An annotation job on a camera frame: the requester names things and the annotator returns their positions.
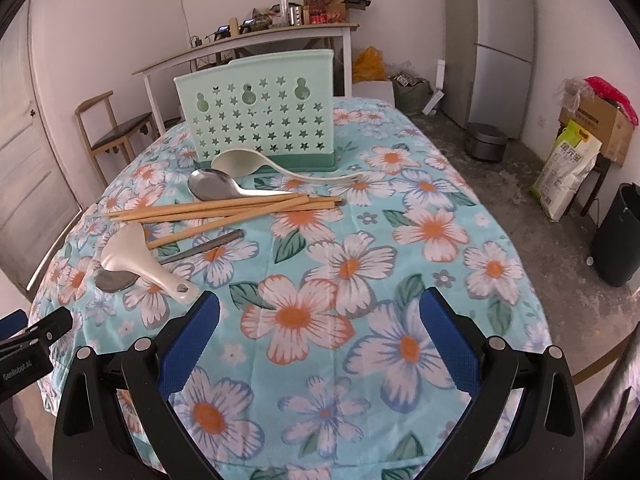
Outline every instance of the red bag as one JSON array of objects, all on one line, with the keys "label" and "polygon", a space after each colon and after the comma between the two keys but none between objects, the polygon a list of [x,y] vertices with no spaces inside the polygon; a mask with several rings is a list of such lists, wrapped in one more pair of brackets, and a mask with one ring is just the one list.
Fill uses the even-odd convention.
[{"label": "red bag", "polygon": [[631,121],[633,126],[638,126],[638,114],[636,114],[636,111],[631,105],[631,101],[629,101],[626,95],[601,77],[588,77],[585,81],[589,83],[589,86],[593,88],[593,91],[596,92],[598,97],[611,99],[619,103],[620,106],[622,106],[622,111],[626,115],[626,118]]}]

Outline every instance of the gray refrigerator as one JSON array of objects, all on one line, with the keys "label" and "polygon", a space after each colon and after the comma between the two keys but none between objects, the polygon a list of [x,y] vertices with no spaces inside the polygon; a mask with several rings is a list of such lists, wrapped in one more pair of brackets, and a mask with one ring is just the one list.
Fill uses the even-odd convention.
[{"label": "gray refrigerator", "polygon": [[519,137],[534,38],[533,0],[446,0],[444,113]]}]

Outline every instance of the mint green utensil holder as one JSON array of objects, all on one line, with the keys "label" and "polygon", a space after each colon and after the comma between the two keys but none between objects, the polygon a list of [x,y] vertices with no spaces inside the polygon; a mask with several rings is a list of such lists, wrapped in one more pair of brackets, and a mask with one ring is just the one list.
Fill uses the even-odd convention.
[{"label": "mint green utensil holder", "polygon": [[200,161],[246,148],[291,171],[333,171],[333,65],[332,50],[299,50],[175,78]]}]

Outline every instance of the plastic bottle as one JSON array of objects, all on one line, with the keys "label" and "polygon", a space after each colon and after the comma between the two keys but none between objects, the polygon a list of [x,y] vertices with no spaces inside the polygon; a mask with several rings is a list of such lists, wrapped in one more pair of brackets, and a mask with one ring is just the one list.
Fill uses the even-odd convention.
[{"label": "plastic bottle", "polygon": [[309,21],[312,25],[326,23],[326,6],[324,0],[309,0]]}]

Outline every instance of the blue gripper pad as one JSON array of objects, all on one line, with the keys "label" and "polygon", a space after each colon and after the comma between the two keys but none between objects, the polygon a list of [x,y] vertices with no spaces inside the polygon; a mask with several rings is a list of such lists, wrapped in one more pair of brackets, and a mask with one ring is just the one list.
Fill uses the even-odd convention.
[{"label": "blue gripper pad", "polygon": [[27,328],[29,320],[23,310],[16,310],[0,319],[0,341],[9,339],[23,328]]},{"label": "blue gripper pad", "polygon": [[443,300],[430,290],[425,290],[420,297],[420,320],[429,332],[456,388],[467,392],[474,399],[481,387],[478,356],[441,301]]},{"label": "blue gripper pad", "polygon": [[219,321],[220,302],[215,294],[210,294],[182,327],[160,362],[158,391],[164,400],[184,388]]}]

